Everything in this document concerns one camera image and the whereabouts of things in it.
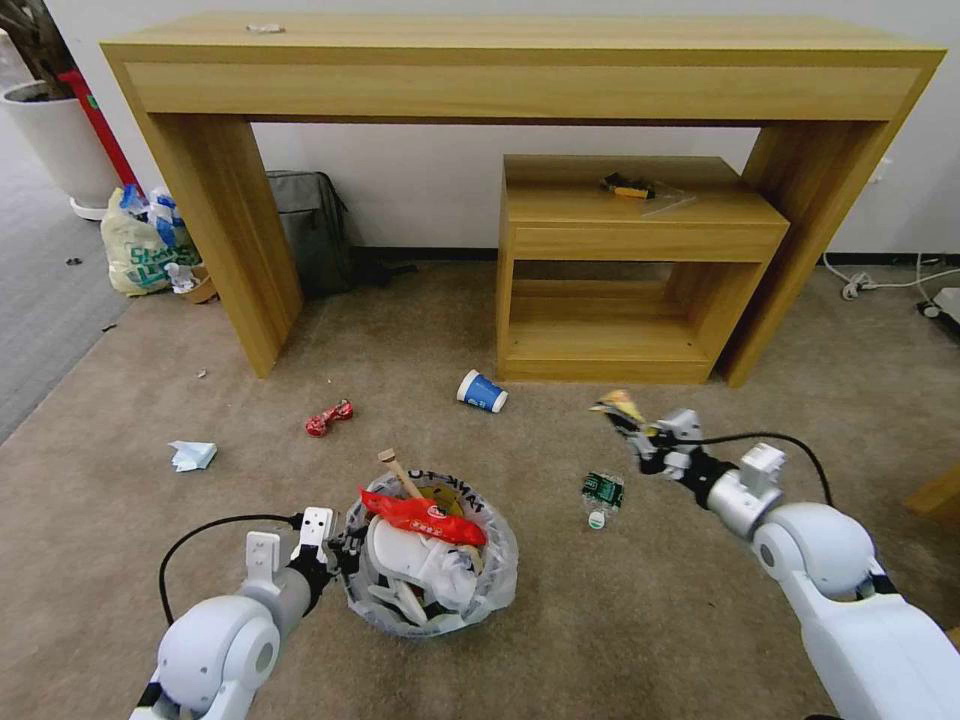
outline trash bag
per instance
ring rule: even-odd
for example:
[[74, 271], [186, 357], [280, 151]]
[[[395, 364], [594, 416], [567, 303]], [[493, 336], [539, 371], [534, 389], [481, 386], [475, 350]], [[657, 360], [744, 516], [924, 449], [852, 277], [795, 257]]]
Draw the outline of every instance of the trash bag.
[[[447, 612], [418, 626], [409, 622], [399, 611], [374, 598], [367, 589], [378, 582], [366, 549], [360, 553], [360, 569], [344, 582], [347, 604], [350, 609], [368, 623], [391, 635], [410, 638], [426, 638], [453, 632], [468, 625], [482, 622], [494, 610], [507, 607], [517, 592], [517, 563], [519, 552], [517, 539], [510, 525], [496, 508], [488, 503], [467, 483], [451, 475], [441, 475], [424, 470], [411, 470], [410, 477], [417, 487], [446, 487], [459, 496], [463, 517], [472, 520], [486, 533], [487, 544], [483, 546], [483, 572], [477, 579], [477, 589], [466, 609], [460, 613]], [[367, 487], [370, 492], [404, 497], [403, 485], [392, 473], [374, 480]], [[358, 499], [347, 512], [346, 532], [355, 534], [369, 523], [367, 509]]]
[[164, 242], [157, 229], [146, 221], [146, 204], [131, 196], [130, 187], [113, 191], [106, 215], [100, 221], [100, 236], [113, 288], [127, 295], [146, 295], [170, 287], [170, 278], [163, 269], [167, 263], [192, 267], [201, 261], [182, 223], [165, 228], [172, 244]]

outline black cable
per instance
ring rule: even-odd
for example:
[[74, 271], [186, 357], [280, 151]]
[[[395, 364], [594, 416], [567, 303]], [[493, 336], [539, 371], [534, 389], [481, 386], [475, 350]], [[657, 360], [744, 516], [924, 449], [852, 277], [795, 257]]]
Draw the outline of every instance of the black cable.
[[823, 465], [820, 464], [820, 459], [817, 457], [816, 453], [810, 449], [805, 442], [802, 440], [797, 440], [797, 438], [792, 437], [791, 435], [784, 435], [783, 433], [775, 432], [752, 432], [752, 433], [737, 433], [736, 435], [722, 435], [715, 438], [704, 438], [703, 440], [678, 440], [678, 445], [717, 445], [719, 443], [733, 442], [734, 440], [747, 440], [749, 438], [776, 438], [777, 440], [786, 440], [787, 442], [793, 443], [798, 448], [803, 450], [807, 457], [810, 458], [810, 462], [813, 463], [813, 466], [817, 469], [817, 476], [820, 478], [820, 486], [823, 488], [823, 501], [830, 507], [835, 507], [833, 504], [833, 493], [830, 491], [830, 482], [827, 480], [827, 473], [823, 469]]
[[247, 520], [275, 520], [277, 522], [288, 523], [296, 527], [297, 518], [297, 515], [270, 515], [268, 513], [256, 513], [254, 515], [231, 515], [229, 517], [220, 518], [219, 520], [212, 520], [205, 525], [194, 528], [182, 538], [177, 540], [173, 546], [167, 550], [167, 554], [163, 556], [163, 560], [160, 563], [160, 573], [158, 577], [160, 585], [160, 602], [163, 603], [163, 614], [167, 617], [167, 624], [173, 625], [173, 611], [170, 609], [170, 601], [167, 599], [167, 582], [164, 579], [164, 575], [167, 572], [167, 563], [170, 562], [170, 558], [173, 557], [173, 554], [177, 551], [177, 549], [187, 540], [192, 538], [194, 535], [202, 533], [204, 530], [209, 530], [210, 528], [217, 527], [218, 525], [226, 525], [227, 523], [245, 522]]

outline red candy wrapper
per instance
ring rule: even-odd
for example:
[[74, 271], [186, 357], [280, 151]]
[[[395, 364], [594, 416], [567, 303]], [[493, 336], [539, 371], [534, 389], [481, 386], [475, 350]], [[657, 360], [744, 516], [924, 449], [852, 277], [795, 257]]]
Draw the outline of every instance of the red candy wrapper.
[[349, 420], [352, 417], [353, 404], [349, 400], [343, 399], [332, 408], [327, 408], [319, 415], [314, 415], [307, 420], [307, 424], [304, 427], [306, 428], [307, 435], [323, 437], [330, 432], [330, 425], [335, 420]]
[[432, 535], [453, 545], [486, 545], [487, 536], [476, 523], [445, 515], [428, 498], [395, 498], [360, 488], [360, 500], [370, 512], [395, 528]]

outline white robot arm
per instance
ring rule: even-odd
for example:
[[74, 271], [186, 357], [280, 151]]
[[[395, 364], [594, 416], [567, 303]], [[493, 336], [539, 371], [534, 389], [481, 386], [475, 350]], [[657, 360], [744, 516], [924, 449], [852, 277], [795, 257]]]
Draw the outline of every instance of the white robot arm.
[[738, 467], [703, 451], [692, 410], [648, 424], [619, 391], [593, 409], [626, 438], [642, 473], [685, 485], [750, 544], [800, 620], [810, 662], [844, 720], [960, 718], [960, 654], [897, 593], [860, 523], [829, 505], [781, 504], [781, 451], [758, 443]]
[[181, 708], [205, 720], [246, 717], [287, 636], [333, 575], [324, 553], [333, 526], [333, 510], [308, 507], [292, 553], [279, 535], [248, 533], [247, 579], [236, 594], [204, 600], [170, 626], [131, 720], [179, 720]]

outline plant pot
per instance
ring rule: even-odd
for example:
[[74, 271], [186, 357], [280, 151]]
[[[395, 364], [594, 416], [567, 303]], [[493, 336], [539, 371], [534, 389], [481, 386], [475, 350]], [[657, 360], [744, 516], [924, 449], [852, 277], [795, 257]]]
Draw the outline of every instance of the plant pot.
[[120, 180], [80, 101], [35, 99], [45, 90], [42, 80], [14, 85], [3, 93], [0, 105], [57, 187], [70, 197], [73, 211], [87, 220], [99, 220]]

